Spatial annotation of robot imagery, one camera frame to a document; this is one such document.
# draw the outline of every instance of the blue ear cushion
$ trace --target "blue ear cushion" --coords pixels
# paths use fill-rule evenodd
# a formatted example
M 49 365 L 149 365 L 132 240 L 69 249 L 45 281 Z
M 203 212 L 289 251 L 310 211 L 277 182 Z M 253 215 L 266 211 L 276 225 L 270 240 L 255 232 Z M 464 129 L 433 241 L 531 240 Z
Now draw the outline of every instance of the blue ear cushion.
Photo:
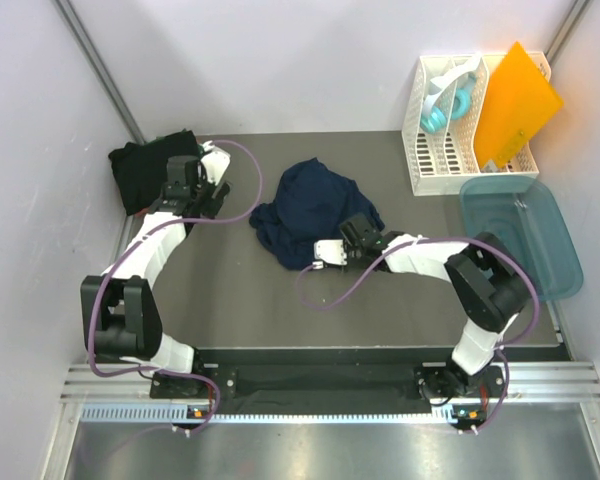
M 471 106 L 471 94 L 464 88 L 456 90 L 456 96 L 453 100 L 453 108 L 451 110 L 451 120 L 457 120 L 464 117 Z
M 436 133 L 441 128 L 444 128 L 446 124 L 447 117 L 444 116 L 444 113 L 438 107 L 431 109 L 429 117 L 425 117 L 424 115 L 420 117 L 420 126 L 427 133 Z

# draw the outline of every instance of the white basket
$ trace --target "white basket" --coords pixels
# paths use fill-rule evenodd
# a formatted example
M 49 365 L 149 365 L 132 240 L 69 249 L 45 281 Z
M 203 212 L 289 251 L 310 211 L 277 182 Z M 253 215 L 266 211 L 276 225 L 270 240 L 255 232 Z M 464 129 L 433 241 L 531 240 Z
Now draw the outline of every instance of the white basket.
M 544 54 L 534 52 L 529 55 L 548 80 L 551 77 L 551 69 Z M 433 76 L 442 75 L 455 65 L 461 65 L 469 58 L 469 55 L 435 55 L 422 56 L 418 61 L 402 127 L 402 140 L 414 195 L 457 195 L 466 181 L 481 175 L 525 175 L 533 178 L 538 176 L 538 167 L 528 144 L 505 168 L 496 173 L 480 172 L 473 151 L 473 140 L 489 75 L 502 61 L 504 54 L 483 55 L 475 71 L 476 85 L 471 93 L 471 108 L 466 115 L 447 122 L 446 127 L 435 134 L 426 133 L 420 128 L 422 104 L 427 93 L 425 86 L 429 80 Z M 436 102 L 436 106 L 448 119 L 451 116 L 455 89 L 454 84 Z

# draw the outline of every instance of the transparent blue container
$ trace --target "transparent blue container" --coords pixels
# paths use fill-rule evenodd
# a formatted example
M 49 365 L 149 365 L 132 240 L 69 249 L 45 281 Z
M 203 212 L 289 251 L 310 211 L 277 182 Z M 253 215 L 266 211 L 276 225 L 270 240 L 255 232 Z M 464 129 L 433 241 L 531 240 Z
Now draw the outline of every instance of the transparent blue container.
M 560 209 L 541 182 L 485 174 L 460 190 L 467 235 L 496 235 L 533 280 L 540 300 L 567 298 L 583 282 L 580 261 Z

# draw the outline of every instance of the wall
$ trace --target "wall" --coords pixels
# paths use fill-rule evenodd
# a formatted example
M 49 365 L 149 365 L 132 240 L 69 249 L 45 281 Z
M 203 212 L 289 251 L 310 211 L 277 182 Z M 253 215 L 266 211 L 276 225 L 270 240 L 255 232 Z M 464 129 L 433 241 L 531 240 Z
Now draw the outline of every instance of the wall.
M 571 0 L 74 0 L 148 138 L 399 130 L 418 55 L 542 50 Z
M 533 142 L 541 180 L 554 193 L 585 283 L 562 302 L 564 328 L 600 374 L 600 0 L 591 3 L 557 59 L 552 81 L 565 108 Z
M 123 219 L 106 154 L 127 133 L 48 0 L 0 2 L 0 479 L 32 479 L 70 362 L 79 285 Z

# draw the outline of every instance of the headphones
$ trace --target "headphones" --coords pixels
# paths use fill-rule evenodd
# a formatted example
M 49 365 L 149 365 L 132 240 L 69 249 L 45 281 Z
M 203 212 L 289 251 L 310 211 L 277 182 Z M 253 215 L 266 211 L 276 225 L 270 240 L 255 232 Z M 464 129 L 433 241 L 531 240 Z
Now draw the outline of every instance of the headphones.
M 467 114 L 471 107 L 471 91 L 475 84 L 475 77 L 470 75 L 464 88 L 456 89 L 456 94 L 453 98 L 453 107 L 451 108 L 451 120 L 458 120 Z M 446 115 L 436 106 L 431 109 L 431 115 L 428 117 L 422 115 L 420 117 L 420 127 L 427 133 L 436 133 L 443 129 L 446 124 Z

